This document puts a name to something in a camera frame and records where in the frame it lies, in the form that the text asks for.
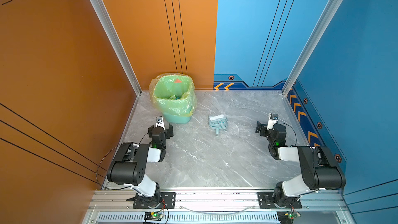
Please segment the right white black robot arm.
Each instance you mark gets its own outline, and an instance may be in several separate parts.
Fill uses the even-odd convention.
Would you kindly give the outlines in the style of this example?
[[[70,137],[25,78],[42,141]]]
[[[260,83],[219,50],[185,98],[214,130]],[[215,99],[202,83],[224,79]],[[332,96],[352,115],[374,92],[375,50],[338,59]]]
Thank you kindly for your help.
[[[275,160],[297,162],[301,170],[298,176],[278,182],[273,193],[258,193],[261,208],[301,207],[303,195],[345,187],[344,172],[328,147],[288,146],[286,127],[272,119],[266,124],[257,122],[256,133],[268,140],[268,151]]]

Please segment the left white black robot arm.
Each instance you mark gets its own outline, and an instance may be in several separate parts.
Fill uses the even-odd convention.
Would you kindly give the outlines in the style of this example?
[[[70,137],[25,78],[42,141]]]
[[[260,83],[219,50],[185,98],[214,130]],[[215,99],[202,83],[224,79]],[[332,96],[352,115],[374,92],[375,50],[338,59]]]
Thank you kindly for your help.
[[[134,208],[162,208],[165,200],[160,185],[146,175],[147,163],[162,162],[166,155],[166,141],[174,136],[173,126],[165,129],[162,124],[151,126],[149,144],[123,143],[116,152],[107,172],[107,180],[136,191],[127,199]]]

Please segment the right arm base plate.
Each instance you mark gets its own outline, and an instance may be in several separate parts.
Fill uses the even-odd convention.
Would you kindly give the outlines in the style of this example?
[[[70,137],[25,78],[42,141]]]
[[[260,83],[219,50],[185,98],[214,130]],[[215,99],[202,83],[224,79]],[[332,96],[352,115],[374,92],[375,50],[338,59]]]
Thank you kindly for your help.
[[[301,209],[300,198],[286,197],[285,195],[276,196],[274,192],[258,192],[258,202],[261,209],[265,208],[295,208]]]

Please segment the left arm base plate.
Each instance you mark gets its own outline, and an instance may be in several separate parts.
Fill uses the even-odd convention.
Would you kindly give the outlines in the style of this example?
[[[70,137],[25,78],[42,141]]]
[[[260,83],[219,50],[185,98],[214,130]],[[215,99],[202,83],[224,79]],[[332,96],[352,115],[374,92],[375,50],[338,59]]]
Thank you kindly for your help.
[[[139,195],[135,196],[133,203],[134,209],[161,209],[167,207],[167,209],[174,209],[176,203],[175,192],[161,192],[159,195],[160,199],[156,200],[154,197],[147,198]]]

